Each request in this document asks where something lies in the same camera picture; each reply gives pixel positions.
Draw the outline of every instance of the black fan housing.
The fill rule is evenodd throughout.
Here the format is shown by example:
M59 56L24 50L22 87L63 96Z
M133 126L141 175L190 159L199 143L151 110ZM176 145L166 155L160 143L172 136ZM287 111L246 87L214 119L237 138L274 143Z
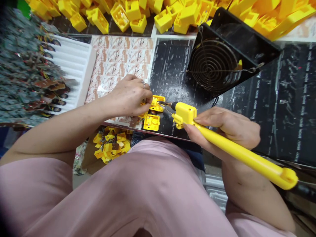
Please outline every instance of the black fan housing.
M211 26L203 23L199 28L188 72L216 98L258 74L280 54L279 47L219 8Z

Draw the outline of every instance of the ring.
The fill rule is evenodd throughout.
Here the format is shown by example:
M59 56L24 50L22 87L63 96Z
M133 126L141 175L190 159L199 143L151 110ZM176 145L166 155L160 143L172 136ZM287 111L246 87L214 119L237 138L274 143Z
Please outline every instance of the ring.
M144 85L144 89L145 89L146 83L144 81L142 81L142 84Z

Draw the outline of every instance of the floor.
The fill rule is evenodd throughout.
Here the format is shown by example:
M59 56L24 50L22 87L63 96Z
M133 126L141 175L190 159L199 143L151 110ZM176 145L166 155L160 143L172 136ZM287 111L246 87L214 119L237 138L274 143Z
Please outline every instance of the floor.
M203 160L204 160L204 166L205 166L205 172L206 174L212 174L216 176L222 176L222 163L220 159L213 156L211 153L207 151L203 151ZM85 182L87 179L90 178L90 175L85 174L82 176L73 176L72 180L72 186L73 189L76 189L81 185L83 182Z

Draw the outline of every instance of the fan grill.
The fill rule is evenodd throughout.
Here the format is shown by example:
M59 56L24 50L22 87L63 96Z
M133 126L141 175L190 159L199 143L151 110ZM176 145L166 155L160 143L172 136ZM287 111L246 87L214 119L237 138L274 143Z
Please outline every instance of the fan grill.
M224 93L238 82L240 71L234 52L217 40L205 40L192 52L190 72L203 88L214 96Z

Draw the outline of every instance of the yellow electric screwdriver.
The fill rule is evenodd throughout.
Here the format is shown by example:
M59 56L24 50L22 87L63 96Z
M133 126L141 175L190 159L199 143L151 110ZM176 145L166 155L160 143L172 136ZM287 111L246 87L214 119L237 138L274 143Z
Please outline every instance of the yellow electric screwdriver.
M197 109L195 107L182 102L166 103L159 101L159 103L170 106L176 111L175 113L171 113L167 110L171 113L177 129L182 129L184 123L196 126L209 142L265 176L272 183L284 190L289 190L297 184L298 177L293 170L289 168L282 168L273 164L237 143L219 135L205 126L196 123L194 121L194 118L197 116Z

